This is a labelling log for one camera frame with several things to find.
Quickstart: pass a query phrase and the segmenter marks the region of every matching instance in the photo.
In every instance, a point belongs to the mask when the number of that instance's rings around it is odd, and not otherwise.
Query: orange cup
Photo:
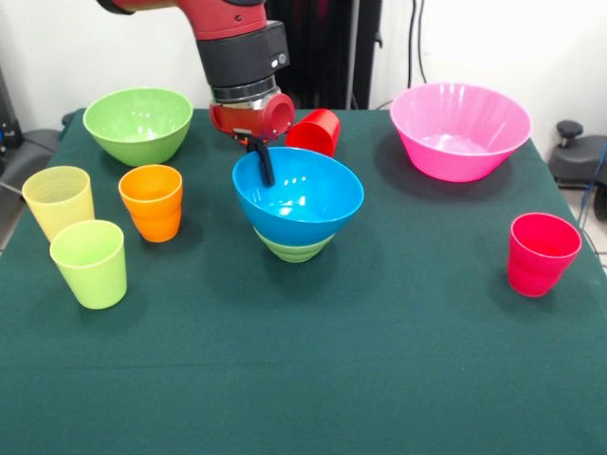
[[[162,164],[140,166],[118,183],[120,197],[139,233],[148,242],[166,242],[179,231],[183,179]]]

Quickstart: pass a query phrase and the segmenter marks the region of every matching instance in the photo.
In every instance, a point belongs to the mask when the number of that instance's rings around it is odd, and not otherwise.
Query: red robot arm
[[[98,0],[120,14],[179,7],[188,17],[211,86],[213,125],[239,137],[275,139],[295,118],[274,73],[289,64],[285,28],[268,22],[265,0]]]

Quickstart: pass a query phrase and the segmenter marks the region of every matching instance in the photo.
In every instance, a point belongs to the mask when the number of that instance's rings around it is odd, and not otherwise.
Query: plastic cup
[[[578,230],[558,216],[521,215],[510,227],[508,282],[526,297],[541,297],[559,282],[580,250]]]
[[[183,179],[177,169],[161,164],[141,166],[126,173],[118,187],[145,240],[160,243],[177,235],[183,197]]]
[[[80,305],[102,310],[126,294],[124,235],[114,223],[88,220],[63,229],[50,257]]]
[[[23,185],[23,197],[47,239],[67,226],[95,219],[91,179],[72,166],[43,169]]]
[[[328,109],[316,109],[293,125],[286,135],[285,145],[333,157],[340,130],[340,119],[335,113]]]

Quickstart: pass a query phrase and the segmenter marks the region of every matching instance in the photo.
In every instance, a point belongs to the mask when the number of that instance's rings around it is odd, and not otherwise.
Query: light green bowl
[[[274,253],[276,256],[281,258],[283,261],[287,261],[288,263],[304,263],[309,261],[314,256],[319,254],[321,250],[331,242],[333,235],[327,237],[321,242],[318,242],[314,245],[306,245],[306,246],[286,246],[275,244],[271,240],[268,240],[262,234],[259,233],[255,227],[253,228],[257,236],[266,244],[269,250]]]
[[[163,163],[190,128],[192,103],[163,88],[127,88],[93,102],[84,127],[101,147],[128,166]]]

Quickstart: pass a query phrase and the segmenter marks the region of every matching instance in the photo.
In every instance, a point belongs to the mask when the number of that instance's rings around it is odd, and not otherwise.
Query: pink cup
[[[581,236],[571,224],[548,213],[525,213],[510,227],[508,282],[526,297],[541,297],[580,250]]]

